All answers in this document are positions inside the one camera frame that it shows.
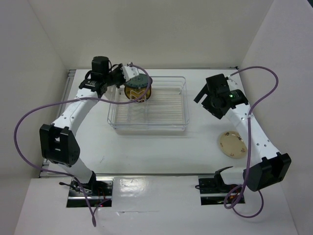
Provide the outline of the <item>yellow patterned plate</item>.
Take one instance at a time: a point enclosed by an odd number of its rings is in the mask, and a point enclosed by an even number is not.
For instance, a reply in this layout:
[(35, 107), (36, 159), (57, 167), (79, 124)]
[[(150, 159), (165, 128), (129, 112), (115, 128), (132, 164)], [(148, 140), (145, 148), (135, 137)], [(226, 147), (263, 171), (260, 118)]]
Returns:
[(152, 94), (152, 88), (149, 87), (148, 91), (146, 92), (145, 95), (143, 95), (146, 91), (146, 88), (130, 88), (130, 87), (125, 87), (124, 88), (124, 94), (129, 100), (135, 100), (139, 97), (142, 96), (141, 99), (138, 100), (138, 102), (144, 102), (148, 100)]

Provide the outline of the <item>teal blue floral plate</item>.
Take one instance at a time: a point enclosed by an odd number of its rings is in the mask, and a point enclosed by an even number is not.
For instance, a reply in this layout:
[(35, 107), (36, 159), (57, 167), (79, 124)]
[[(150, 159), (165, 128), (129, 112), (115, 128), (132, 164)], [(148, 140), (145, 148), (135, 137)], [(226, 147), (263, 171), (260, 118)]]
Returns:
[(139, 75), (131, 78), (129, 81), (125, 82), (124, 86), (132, 89), (145, 89), (152, 80), (146, 74), (140, 73)]

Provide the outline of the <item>beige plate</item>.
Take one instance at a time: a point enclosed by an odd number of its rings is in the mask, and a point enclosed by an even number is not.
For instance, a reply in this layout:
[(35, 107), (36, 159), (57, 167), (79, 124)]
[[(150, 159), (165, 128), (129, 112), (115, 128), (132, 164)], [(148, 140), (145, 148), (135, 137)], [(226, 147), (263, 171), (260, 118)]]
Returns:
[(241, 159), (247, 155), (247, 147), (236, 131), (221, 133), (218, 144), (221, 151), (230, 158)]

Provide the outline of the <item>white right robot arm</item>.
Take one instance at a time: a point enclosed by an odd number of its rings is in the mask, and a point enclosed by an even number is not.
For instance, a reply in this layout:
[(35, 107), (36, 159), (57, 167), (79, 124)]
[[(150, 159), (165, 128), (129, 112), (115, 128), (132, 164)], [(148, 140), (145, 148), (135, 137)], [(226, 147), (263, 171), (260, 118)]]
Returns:
[(281, 153), (269, 140), (260, 124), (250, 114), (250, 105), (244, 93), (223, 74), (206, 79), (206, 84), (195, 97), (196, 103), (218, 119), (226, 117), (236, 128), (242, 141), (251, 151), (249, 167), (225, 167), (215, 172), (214, 187), (226, 192), (231, 185), (242, 185), (258, 191), (281, 182), (291, 165), (287, 153)]

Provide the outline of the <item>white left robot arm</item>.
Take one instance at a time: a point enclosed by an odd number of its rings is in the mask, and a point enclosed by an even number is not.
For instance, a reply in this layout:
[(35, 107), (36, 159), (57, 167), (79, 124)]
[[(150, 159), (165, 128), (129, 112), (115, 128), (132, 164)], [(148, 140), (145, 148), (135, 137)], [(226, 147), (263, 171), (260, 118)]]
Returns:
[(42, 125), (39, 130), (42, 156), (70, 174), (80, 185), (81, 192), (88, 196), (106, 184), (97, 181), (95, 173), (80, 159), (80, 147), (75, 136), (108, 87), (120, 87), (125, 83), (122, 67), (122, 64), (111, 65), (108, 57), (94, 57), (91, 70), (79, 85), (77, 101), (71, 103), (54, 122)]

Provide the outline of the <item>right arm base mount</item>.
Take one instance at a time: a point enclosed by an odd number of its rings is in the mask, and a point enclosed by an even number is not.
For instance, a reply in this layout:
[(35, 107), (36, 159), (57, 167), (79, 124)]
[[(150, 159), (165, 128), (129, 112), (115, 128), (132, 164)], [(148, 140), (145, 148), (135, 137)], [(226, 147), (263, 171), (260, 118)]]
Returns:
[(223, 205), (224, 198), (229, 191), (237, 185), (225, 185), (218, 182), (214, 174), (200, 175), (198, 177), (198, 184), (195, 185), (200, 193), (201, 205)]

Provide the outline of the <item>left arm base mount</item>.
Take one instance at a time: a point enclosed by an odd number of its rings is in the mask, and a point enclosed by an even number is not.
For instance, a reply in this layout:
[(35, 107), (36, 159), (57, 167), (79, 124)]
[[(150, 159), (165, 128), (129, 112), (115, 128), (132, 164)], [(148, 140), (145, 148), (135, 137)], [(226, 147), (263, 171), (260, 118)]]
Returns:
[[(98, 179), (98, 181), (102, 183), (94, 192), (85, 189), (90, 206), (92, 208), (97, 206), (101, 208), (111, 207), (113, 178), (105, 177), (104, 179)], [(71, 180), (70, 183), (60, 182), (59, 185), (68, 189), (67, 208), (85, 208), (88, 206), (84, 194), (77, 182)]]

